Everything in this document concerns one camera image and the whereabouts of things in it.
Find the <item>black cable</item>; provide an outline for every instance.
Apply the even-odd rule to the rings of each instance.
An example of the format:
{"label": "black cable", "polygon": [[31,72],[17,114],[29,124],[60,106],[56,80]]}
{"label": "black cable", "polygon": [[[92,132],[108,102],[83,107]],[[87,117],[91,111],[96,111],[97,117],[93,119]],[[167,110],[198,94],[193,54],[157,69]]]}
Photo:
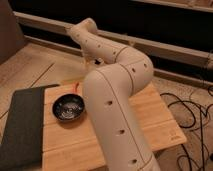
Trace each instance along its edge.
{"label": "black cable", "polygon": [[[185,129],[193,128],[195,126],[195,124],[196,124],[195,113],[192,111],[192,109],[187,104],[192,104],[194,107],[196,107],[199,110],[199,113],[200,113],[200,126],[198,128],[190,129],[190,132],[193,132],[193,131],[198,130],[198,129],[201,130],[201,138],[195,132],[193,132],[193,133],[196,135],[196,137],[201,142],[202,166],[199,167],[198,163],[193,158],[191,158],[189,156],[189,153],[188,153],[187,149],[185,148],[185,146],[183,144],[181,146],[182,146],[182,148],[183,148],[183,150],[184,150],[186,155],[181,155],[181,156],[179,156],[177,158],[177,165],[178,165],[179,169],[182,170],[182,168],[180,166],[180,159],[186,157],[187,160],[188,160],[190,171],[192,169],[192,162],[196,165],[198,170],[203,169],[203,171],[205,171],[205,165],[207,164],[207,161],[208,161],[210,155],[209,155],[209,150],[208,150],[207,146],[205,145],[205,143],[203,141],[203,127],[206,126],[211,120],[211,116],[210,116],[209,110],[213,106],[213,104],[211,104],[207,108],[205,108],[204,106],[202,106],[202,105],[200,105],[200,104],[198,104],[196,102],[193,102],[192,100],[181,100],[178,96],[176,96],[175,94],[172,94],[172,93],[162,93],[161,94],[161,96],[164,96],[164,95],[172,96],[172,97],[175,97],[177,99],[176,101],[168,104],[168,107],[171,107],[172,105],[180,103],[190,112],[190,114],[191,114],[191,116],[193,118],[193,123],[188,125],[188,126],[180,125],[180,127],[182,127],[182,128],[185,128]],[[206,123],[203,123],[202,116],[207,117],[208,120],[207,120]],[[205,160],[205,156],[204,156],[204,149],[207,152],[207,159],[206,160]]]}
{"label": "black cable", "polygon": [[208,87],[208,93],[209,93],[210,96],[213,97],[213,86]]}
{"label": "black cable", "polygon": [[[186,150],[186,147],[183,145],[183,144],[181,144],[181,147],[183,148],[183,150],[184,150],[184,152],[185,152],[185,156],[186,156],[186,158],[187,158],[187,160],[188,160],[188,164],[189,164],[189,170],[190,171],[192,171],[192,163],[191,163],[191,157],[190,157],[190,155],[189,155],[189,153],[188,153],[188,151]],[[179,160],[180,160],[180,156],[179,156],[179,158],[178,158],[178,160],[177,160],[177,165],[178,165],[178,167],[179,167],[179,169],[180,170],[183,170],[181,167],[180,167],[180,163],[179,163]]]}
{"label": "black cable", "polygon": [[202,113],[200,112],[200,137],[201,137],[201,155],[202,155],[202,168],[205,171],[205,156],[204,156],[204,148],[203,148],[203,118]]}
{"label": "black cable", "polygon": [[162,94],[160,94],[160,96],[165,96],[165,95],[173,96],[176,99],[178,99],[177,101],[170,103],[168,105],[168,107],[170,107],[171,105],[176,104],[176,103],[181,103],[186,109],[188,109],[188,111],[190,112],[190,114],[191,114],[191,116],[193,118],[192,124],[188,125],[188,126],[184,126],[184,125],[180,125],[179,124],[179,126],[181,128],[192,128],[196,124],[196,117],[195,117],[194,113],[192,112],[192,110],[178,96],[176,96],[175,94],[172,94],[172,93],[162,93]]}

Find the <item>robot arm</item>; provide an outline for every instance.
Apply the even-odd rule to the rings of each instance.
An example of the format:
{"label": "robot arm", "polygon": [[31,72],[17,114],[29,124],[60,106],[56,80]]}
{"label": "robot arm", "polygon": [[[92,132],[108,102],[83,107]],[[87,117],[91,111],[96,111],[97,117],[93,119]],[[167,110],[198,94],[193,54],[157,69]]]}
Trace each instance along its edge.
{"label": "robot arm", "polygon": [[109,170],[160,170],[128,101],[151,81],[150,59],[130,46],[97,36],[90,18],[68,33],[87,60],[102,58],[110,64],[93,70],[83,82],[86,110]]}

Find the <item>gray cushion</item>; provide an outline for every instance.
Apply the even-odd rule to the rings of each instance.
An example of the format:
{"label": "gray cushion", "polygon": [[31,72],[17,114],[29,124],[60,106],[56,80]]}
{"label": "gray cushion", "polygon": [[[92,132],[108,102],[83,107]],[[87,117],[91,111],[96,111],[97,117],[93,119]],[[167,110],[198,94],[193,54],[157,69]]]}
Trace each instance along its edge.
{"label": "gray cushion", "polygon": [[44,89],[15,91],[0,147],[0,171],[40,162]]}

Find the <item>wooden table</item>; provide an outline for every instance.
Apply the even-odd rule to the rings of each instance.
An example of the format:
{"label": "wooden table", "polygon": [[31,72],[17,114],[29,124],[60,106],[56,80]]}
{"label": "wooden table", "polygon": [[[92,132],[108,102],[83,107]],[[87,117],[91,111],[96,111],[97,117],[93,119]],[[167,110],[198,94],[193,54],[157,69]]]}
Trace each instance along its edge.
{"label": "wooden table", "polygon": [[[72,123],[59,123],[52,114],[53,102],[71,93],[73,85],[46,89],[44,101],[43,171],[92,170],[106,165],[87,114]],[[153,151],[186,142],[186,137],[153,84],[130,98]]]}

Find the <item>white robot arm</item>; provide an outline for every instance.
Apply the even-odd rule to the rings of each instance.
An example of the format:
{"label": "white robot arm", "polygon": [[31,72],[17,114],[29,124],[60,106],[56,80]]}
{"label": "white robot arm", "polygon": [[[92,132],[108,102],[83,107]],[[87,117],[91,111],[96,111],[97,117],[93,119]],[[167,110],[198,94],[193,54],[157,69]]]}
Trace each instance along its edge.
{"label": "white robot arm", "polygon": [[97,36],[88,18],[68,30],[87,60],[102,58],[106,65],[83,82],[83,98],[110,171],[159,171],[129,105],[129,97],[153,77],[153,65],[142,52]]}

